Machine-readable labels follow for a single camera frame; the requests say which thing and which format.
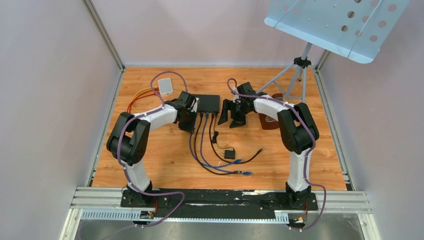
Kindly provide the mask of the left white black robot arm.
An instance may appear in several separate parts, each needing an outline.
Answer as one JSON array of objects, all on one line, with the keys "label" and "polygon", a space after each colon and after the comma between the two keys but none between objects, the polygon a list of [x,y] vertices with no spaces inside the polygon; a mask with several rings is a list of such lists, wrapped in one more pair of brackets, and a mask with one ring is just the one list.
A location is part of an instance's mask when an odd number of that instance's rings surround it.
[{"label": "left white black robot arm", "polygon": [[199,102],[193,94],[182,91],[179,97],[162,101],[150,111],[122,112],[118,116],[106,148],[122,166],[127,188],[140,206],[149,206],[156,196],[143,163],[150,133],[168,124],[177,124],[180,130],[193,133]]}]

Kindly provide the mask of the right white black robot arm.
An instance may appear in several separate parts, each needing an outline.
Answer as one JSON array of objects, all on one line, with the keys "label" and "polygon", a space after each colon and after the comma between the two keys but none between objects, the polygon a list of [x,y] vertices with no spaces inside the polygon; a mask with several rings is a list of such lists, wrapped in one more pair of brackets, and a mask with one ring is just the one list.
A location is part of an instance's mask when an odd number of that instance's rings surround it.
[{"label": "right white black robot arm", "polygon": [[298,209],[310,196],[310,158],[319,131],[304,103],[291,104],[276,99],[264,92],[255,92],[249,82],[231,89],[234,98],[224,99],[218,124],[232,119],[231,128],[246,124],[250,112],[266,115],[278,122],[283,145],[289,152],[289,177],[285,184],[285,201],[292,209]]}]

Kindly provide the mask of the black network switch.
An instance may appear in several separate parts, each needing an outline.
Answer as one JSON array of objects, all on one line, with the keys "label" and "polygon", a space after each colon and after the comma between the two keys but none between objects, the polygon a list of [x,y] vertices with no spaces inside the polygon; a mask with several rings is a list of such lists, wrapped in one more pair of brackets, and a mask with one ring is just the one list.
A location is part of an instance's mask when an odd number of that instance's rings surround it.
[{"label": "black network switch", "polygon": [[197,113],[212,113],[217,115],[220,112],[220,96],[214,94],[194,94],[197,99],[195,111]]}]

